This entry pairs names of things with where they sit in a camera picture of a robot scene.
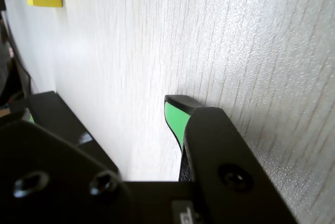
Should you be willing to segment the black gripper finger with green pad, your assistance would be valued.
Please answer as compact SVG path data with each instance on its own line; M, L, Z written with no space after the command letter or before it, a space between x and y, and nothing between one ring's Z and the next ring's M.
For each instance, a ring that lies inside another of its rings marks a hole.
M166 95L164 116L188 162L205 223L296 222L223 109Z
M128 223L115 173L25 119L1 118L1 223Z

